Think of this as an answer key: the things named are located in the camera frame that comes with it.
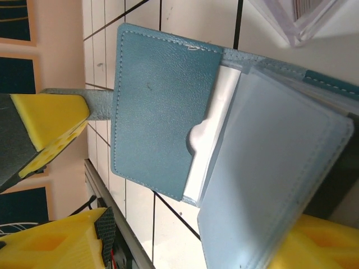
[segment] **wooden frame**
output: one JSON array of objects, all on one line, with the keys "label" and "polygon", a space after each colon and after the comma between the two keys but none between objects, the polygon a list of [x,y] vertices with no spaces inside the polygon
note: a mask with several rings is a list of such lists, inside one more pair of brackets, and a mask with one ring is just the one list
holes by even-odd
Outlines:
[{"label": "wooden frame", "polygon": [[54,200],[52,196],[52,190],[51,190],[51,183],[50,182],[40,182],[30,185],[15,185],[6,191],[2,192],[1,194],[6,193],[12,193],[12,192],[21,192],[21,191],[27,191],[29,189],[37,189],[37,188],[43,188],[45,187],[46,191],[46,201],[47,201],[47,213],[49,216],[49,220],[55,220],[55,214],[54,214]]},{"label": "wooden frame", "polygon": [[26,0],[27,5],[27,16],[29,20],[30,28],[30,41],[18,40],[18,39],[9,39],[9,38],[0,38],[0,43],[13,44],[13,45],[24,45],[24,46],[36,46],[37,33],[36,33],[36,23],[35,23],[35,11],[34,11],[34,1]]},{"label": "wooden frame", "polygon": [[38,56],[33,54],[24,54],[24,53],[0,52],[0,57],[32,60],[33,69],[34,69],[35,92],[39,93],[42,91],[41,76],[40,76],[40,60]]}]

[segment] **dark blue panel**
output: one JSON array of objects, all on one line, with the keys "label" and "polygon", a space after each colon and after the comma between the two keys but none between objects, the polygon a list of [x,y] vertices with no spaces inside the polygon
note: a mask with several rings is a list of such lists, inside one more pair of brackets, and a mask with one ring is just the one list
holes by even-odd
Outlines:
[{"label": "dark blue panel", "polygon": [[30,41],[26,0],[4,1],[0,5],[0,38]]},{"label": "dark blue panel", "polygon": [[33,60],[0,57],[0,93],[36,93]]},{"label": "dark blue panel", "polygon": [[0,195],[0,224],[49,221],[46,188]]}]

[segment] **white stitching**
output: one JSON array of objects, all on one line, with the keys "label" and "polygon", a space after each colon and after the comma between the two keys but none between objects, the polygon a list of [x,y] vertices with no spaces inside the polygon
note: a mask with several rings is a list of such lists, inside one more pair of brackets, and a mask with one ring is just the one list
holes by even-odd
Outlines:
[{"label": "white stitching", "polygon": [[[125,36],[125,33],[132,33],[132,34],[137,34],[137,35],[143,35],[143,36],[147,36],[149,38],[156,38],[156,39],[159,39],[159,40],[162,40],[162,41],[167,41],[167,42],[171,42],[171,43],[174,43],[174,44],[178,44],[178,45],[183,45],[183,46],[186,46],[186,47],[192,47],[194,48],[194,46],[190,45],[190,44],[187,44],[187,43],[181,43],[181,42],[178,42],[178,41],[174,41],[174,40],[168,40],[168,39],[162,39],[162,38],[157,38],[156,36],[151,36],[151,35],[145,35],[145,34],[141,34],[141,33],[137,33],[137,32],[134,32],[134,31],[124,31],[122,33],[122,36],[121,36],[121,50],[120,50],[120,57],[119,57],[119,79],[118,79],[118,93],[119,93],[119,90],[121,88],[121,78],[122,78],[122,54],[123,54],[123,50],[122,50],[122,47],[123,47],[123,37]],[[208,49],[208,48],[203,48],[203,47],[200,47],[200,46],[195,46],[196,48],[198,49],[201,49],[202,51],[208,51],[208,52],[213,52],[213,53],[220,53],[220,52],[217,52],[216,50],[212,50],[212,49]],[[113,149],[113,153],[114,153],[114,157],[116,158],[116,143],[117,143],[117,122],[118,122],[118,107],[119,107],[119,94],[117,94],[117,100],[116,100],[116,117],[115,117],[115,123],[114,123],[114,149]],[[114,164],[114,169],[116,171],[116,173],[118,173],[118,175],[124,177],[124,178],[128,178],[136,183],[139,183],[143,186],[146,186],[150,189],[154,189],[155,191],[157,192],[160,192],[160,193],[164,193],[166,194],[167,196],[170,196],[172,198],[175,198],[175,199],[179,199],[181,197],[177,197],[177,196],[174,196],[172,194],[169,194],[167,192],[164,192],[158,188],[155,188],[151,185],[148,185],[146,183],[143,183],[143,182],[140,182],[134,178],[131,178],[131,177],[128,177],[122,173],[120,173],[118,170],[117,170],[117,167],[116,167],[116,161],[114,160],[113,162]]]},{"label": "white stitching", "polygon": [[143,35],[143,36],[147,36],[147,37],[149,37],[149,38],[156,38],[156,39],[159,39],[159,40],[162,40],[162,41],[167,41],[167,42],[171,42],[171,43],[175,43],[175,44],[183,45],[183,46],[187,46],[187,47],[198,47],[198,48],[201,49],[202,51],[220,53],[220,52],[218,52],[217,50],[208,49],[208,48],[204,48],[204,47],[200,47],[200,46],[192,46],[191,44],[188,44],[188,43],[178,42],[178,41],[170,40],[170,39],[158,38],[158,37],[156,37],[156,36],[145,35],[145,34],[137,33],[137,32],[134,32],[134,31],[124,31],[122,35],[124,35],[125,33],[132,33],[132,34],[136,34],[136,35]]},{"label": "white stitching", "polygon": [[274,64],[272,64],[272,63],[265,63],[265,62],[263,62],[263,61],[259,61],[259,60],[256,60],[256,59],[247,59],[247,58],[245,58],[245,57],[243,57],[243,56],[235,55],[235,54],[233,54],[233,53],[226,53],[226,55],[229,55],[229,56],[231,56],[231,57],[236,57],[237,59],[241,59],[241,60],[248,60],[248,61],[254,61],[254,62],[257,62],[257,63],[265,64],[266,66],[273,66],[273,67],[275,67],[275,68],[279,68],[279,69],[284,70],[284,71],[290,71],[290,72],[299,74],[299,75],[301,75],[301,76],[304,76],[304,74],[301,73],[301,72],[297,72],[297,71],[295,71],[295,70],[292,70],[292,69],[289,69],[289,68],[285,68],[285,67],[276,66],[276,65],[274,65]]},{"label": "white stitching", "polygon": [[314,81],[316,81],[316,82],[319,82],[319,83],[322,83],[322,84],[326,84],[326,85],[329,86],[329,87],[333,87],[333,88],[335,88],[335,89],[345,91],[345,92],[347,92],[347,93],[349,93],[349,94],[359,95],[359,94],[357,94],[357,93],[355,93],[355,92],[353,92],[353,91],[349,91],[349,90],[346,90],[346,89],[343,89],[343,88],[339,88],[338,86],[334,86],[334,85],[332,85],[332,84],[328,84],[328,83],[326,83],[326,82],[324,82],[324,81],[322,81],[322,80],[317,80],[316,78],[312,78],[312,77],[309,77],[309,76],[305,76],[305,78],[309,78],[310,80],[314,80]]}]

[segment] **white tile wall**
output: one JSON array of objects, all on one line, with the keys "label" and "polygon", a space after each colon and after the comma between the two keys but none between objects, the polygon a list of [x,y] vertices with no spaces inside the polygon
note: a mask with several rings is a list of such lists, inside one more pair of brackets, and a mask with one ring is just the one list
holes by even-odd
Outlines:
[{"label": "white tile wall", "polygon": [[238,0],[163,0],[162,31],[233,46]]},{"label": "white tile wall", "polygon": [[[111,159],[111,149],[108,147],[108,159]],[[122,214],[126,217],[126,180],[112,173],[109,165],[109,190]]]},{"label": "white tile wall", "polygon": [[198,224],[197,224],[197,216],[200,209],[195,206],[191,206],[188,203],[178,202],[172,198],[161,195],[161,197],[187,222],[190,227],[194,229],[197,233]]},{"label": "white tile wall", "polygon": [[106,44],[105,30],[93,36],[94,42],[94,84],[106,87]]},{"label": "white tile wall", "polygon": [[104,0],[92,0],[92,28],[93,32],[105,25]]},{"label": "white tile wall", "polygon": [[154,230],[156,269],[206,269],[201,241],[157,197]]},{"label": "white tile wall", "polygon": [[106,31],[106,66],[107,66],[107,88],[114,88],[114,74],[116,67],[116,43],[117,29],[125,22],[122,18],[105,28]]},{"label": "white tile wall", "polygon": [[111,143],[111,120],[107,121],[107,142]]},{"label": "white tile wall", "polygon": [[147,255],[152,257],[154,194],[137,183],[126,182],[126,220]]},{"label": "white tile wall", "polygon": [[91,90],[92,90],[92,89],[94,89],[95,87],[94,87],[94,86],[91,86],[91,85],[86,84],[86,85],[85,85],[85,88],[86,88],[86,89],[91,89]]},{"label": "white tile wall", "polygon": [[97,135],[97,172],[108,189],[108,145]]},{"label": "white tile wall", "polygon": [[[127,0],[126,8],[134,6],[137,0]],[[126,15],[126,22],[159,30],[159,0],[150,0]]]},{"label": "white tile wall", "polygon": [[89,120],[89,124],[96,131],[96,121],[95,120]]},{"label": "white tile wall", "polygon": [[88,147],[89,147],[89,159],[97,169],[97,142],[96,142],[96,132],[90,127],[88,129]]},{"label": "white tile wall", "polygon": [[[92,189],[90,183],[87,181],[87,179],[86,179],[86,192],[87,192],[87,195],[88,195],[87,196],[88,200],[91,198],[92,195],[96,195],[94,190]],[[91,207],[92,207],[92,209],[97,208],[97,200],[95,200],[95,201],[93,201],[91,203]]]},{"label": "white tile wall", "polygon": [[105,0],[105,22],[106,24],[114,18],[123,14],[125,11],[125,2],[122,0]]},{"label": "white tile wall", "polygon": [[94,84],[94,55],[93,40],[89,38],[84,41],[85,52],[85,80],[86,83]]},{"label": "white tile wall", "polygon": [[82,0],[82,19],[84,23],[84,38],[92,34],[92,3]]},{"label": "white tile wall", "polygon": [[96,131],[106,142],[108,142],[107,120],[96,120]]}]

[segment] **clear plastic box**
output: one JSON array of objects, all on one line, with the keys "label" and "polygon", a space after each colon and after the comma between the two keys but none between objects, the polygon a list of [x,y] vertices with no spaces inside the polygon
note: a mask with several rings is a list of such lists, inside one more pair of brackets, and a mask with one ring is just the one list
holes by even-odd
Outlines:
[{"label": "clear plastic box", "polygon": [[293,47],[311,39],[345,0],[250,0]]}]

